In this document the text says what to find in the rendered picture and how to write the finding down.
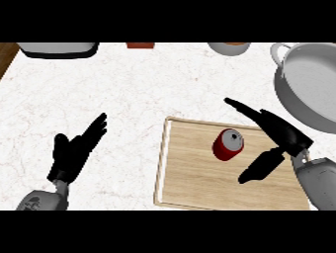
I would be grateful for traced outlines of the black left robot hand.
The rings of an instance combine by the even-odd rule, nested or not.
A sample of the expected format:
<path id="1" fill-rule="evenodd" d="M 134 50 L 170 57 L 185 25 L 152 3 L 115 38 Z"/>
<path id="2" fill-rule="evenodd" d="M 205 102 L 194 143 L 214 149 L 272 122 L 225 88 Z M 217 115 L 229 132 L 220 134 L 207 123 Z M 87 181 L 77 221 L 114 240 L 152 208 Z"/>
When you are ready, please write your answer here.
<path id="1" fill-rule="evenodd" d="M 55 137 L 53 166 L 47 179 L 71 183 L 81 171 L 89 154 L 106 132 L 106 115 L 100 114 L 84 133 L 68 139 L 63 133 Z"/>

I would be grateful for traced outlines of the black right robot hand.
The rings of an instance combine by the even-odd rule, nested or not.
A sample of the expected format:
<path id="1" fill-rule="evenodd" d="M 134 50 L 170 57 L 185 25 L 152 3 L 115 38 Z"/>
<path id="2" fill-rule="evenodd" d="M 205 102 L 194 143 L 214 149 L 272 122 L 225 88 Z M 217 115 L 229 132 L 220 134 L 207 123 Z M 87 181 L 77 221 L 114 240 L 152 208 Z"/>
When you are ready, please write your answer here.
<path id="1" fill-rule="evenodd" d="M 267 110 L 260 109 L 256 111 L 230 98 L 225 98 L 223 101 L 254 121 L 264 134 L 278 145 L 259 155 L 248 168 L 241 173 L 238 183 L 244 184 L 253 180 L 263 180 L 282 163 L 282 154 L 287 153 L 290 156 L 296 157 L 300 151 L 310 147 L 313 140 Z"/>

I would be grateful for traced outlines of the red can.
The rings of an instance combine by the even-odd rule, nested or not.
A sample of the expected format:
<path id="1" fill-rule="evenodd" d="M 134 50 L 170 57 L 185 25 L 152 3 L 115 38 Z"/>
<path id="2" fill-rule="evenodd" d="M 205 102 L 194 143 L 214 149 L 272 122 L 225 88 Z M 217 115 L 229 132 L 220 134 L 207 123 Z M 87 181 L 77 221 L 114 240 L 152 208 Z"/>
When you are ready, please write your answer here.
<path id="1" fill-rule="evenodd" d="M 225 128 L 211 144 L 214 157 L 222 160 L 230 160 L 244 149 L 242 135 L 232 129 Z"/>

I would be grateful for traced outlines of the grey metal pot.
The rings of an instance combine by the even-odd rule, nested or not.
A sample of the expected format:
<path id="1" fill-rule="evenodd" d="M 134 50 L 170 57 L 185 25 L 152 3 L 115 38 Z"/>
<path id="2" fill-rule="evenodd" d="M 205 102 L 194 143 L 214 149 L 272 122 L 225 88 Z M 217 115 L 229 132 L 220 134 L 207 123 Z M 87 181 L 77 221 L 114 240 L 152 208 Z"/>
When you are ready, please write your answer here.
<path id="1" fill-rule="evenodd" d="M 293 117 L 310 128 L 336 134 L 336 43 L 270 46 L 278 66 L 275 91 Z"/>

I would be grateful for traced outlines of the pale wooden tray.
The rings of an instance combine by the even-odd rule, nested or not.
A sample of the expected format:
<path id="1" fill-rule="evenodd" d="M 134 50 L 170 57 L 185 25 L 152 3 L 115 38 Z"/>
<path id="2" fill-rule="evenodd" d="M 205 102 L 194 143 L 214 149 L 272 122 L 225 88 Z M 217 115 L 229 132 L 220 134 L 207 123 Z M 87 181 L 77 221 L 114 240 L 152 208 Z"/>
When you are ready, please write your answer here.
<path id="1" fill-rule="evenodd" d="M 211 144 L 226 128 L 242 135 L 245 146 L 230 160 L 222 161 Z M 259 154 L 273 147 L 254 126 L 165 118 L 154 203 L 188 210 L 306 210 L 307 197 L 288 161 L 264 180 L 238 182 Z"/>

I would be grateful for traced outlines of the grey bowl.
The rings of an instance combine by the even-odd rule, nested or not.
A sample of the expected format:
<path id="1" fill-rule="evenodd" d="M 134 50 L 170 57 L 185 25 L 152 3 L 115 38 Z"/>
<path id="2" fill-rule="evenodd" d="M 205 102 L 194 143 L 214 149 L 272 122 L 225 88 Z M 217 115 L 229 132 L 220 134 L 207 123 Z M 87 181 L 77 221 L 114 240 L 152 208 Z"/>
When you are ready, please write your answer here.
<path id="1" fill-rule="evenodd" d="M 250 43 L 248 42 L 230 42 L 230 43 L 211 42 L 208 46 L 219 54 L 226 55 L 226 56 L 236 56 L 247 51 L 250 47 Z"/>

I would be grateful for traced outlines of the red-brown block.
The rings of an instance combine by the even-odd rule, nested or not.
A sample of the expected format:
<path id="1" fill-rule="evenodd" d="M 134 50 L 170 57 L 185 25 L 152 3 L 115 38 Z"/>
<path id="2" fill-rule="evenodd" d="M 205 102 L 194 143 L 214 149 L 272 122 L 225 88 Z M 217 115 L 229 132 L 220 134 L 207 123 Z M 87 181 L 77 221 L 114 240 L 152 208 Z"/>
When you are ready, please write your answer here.
<path id="1" fill-rule="evenodd" d="M 154 42 L 127 42 L 127 48 L 152 49 L 154 47 Z"/>

